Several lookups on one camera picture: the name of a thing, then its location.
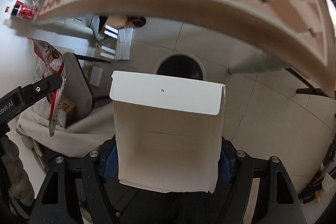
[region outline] plastic bottle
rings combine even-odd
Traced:
[[[26,5],[13,5],[7,6],[5,12],[11,16],[32,19],[36,13],[36,9],[29,8]]]

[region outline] blue gripper pad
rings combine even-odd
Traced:
[[[103,182],[106,183],[109,178],[113,178],[118,169],[118,155],[117,155],[117,146],[113,146],[109,155],[105,160],[105,171],[101,178]]]
[[[224,150],[221,149],[218,162],[218,176],[226,179],[229,183],[233,181],[233,175],[231,173],[231,163]]]

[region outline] chair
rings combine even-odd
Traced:
[[[77,55],[72,52],[66,52],[63,55],[63,61],[66,70],[66,83],[64,95],[71,100],[77,108],[77,119],[85,118],[94,108],[95,103],[102,100],[110,100],[108,95],[95,96],[84,75],[79,60],[93,62],[110,63],[99,58]]]

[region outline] open box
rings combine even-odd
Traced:
[[[114,71],[120,183],[158,192],[214,192],[225,85]]]

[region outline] red and white plastic bag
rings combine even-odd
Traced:
[[[34,52],[45,64],[45,71],[42,72],[41,78],[44,79],[49,75],[58,73],[63,78],[62,86],[58,90],[49,93],[46,100],[51,105],[49,115],[49,133],[52,137],[55,133],[58,119],[58,107],[64,90],[66,73],[62,54],[46,41],[28,38],[34,42]]]

